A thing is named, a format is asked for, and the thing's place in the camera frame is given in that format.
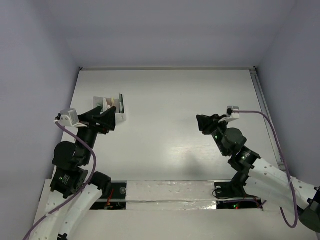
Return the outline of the green ink pen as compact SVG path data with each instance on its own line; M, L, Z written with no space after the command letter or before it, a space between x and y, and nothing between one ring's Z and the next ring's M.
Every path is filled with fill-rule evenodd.
M125 113L125 108L124 108L124 98L123 98L123 94L120 93L119 94L119 106L120 106L120 114L124 114Z

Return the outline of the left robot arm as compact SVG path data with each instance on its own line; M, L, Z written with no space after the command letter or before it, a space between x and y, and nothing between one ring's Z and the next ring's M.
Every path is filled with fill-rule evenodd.
M97 136L116 128L116 107L97 106L81 115L73 108L62 110L54 123L74 138L54 149L55 173L44 216L29 232L29 240L70 240L93 204L112 190L109 176L98 172L93 151Z

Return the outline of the pink white marker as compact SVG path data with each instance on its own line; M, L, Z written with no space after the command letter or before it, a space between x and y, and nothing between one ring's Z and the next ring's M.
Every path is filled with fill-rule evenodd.
M107 110L109 110L109 109L112 107L112 105L110 105L110 104L108 103L108 100L107 100L106 98L104 98L104 99L102 100L102 103L103 103L103 111L104 111L104 112L107 111Z

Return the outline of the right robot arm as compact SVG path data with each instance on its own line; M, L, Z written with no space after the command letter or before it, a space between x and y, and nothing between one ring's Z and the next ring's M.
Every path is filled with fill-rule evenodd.
M236 171L230 181L215 184L218 199L258 197L294 215L295 228L301 222L308 229L320 231L320 189L271 165L245 146L242 132L228 123L239 118L237 111L227 115L197 115L198 129L214 139L220 153Z

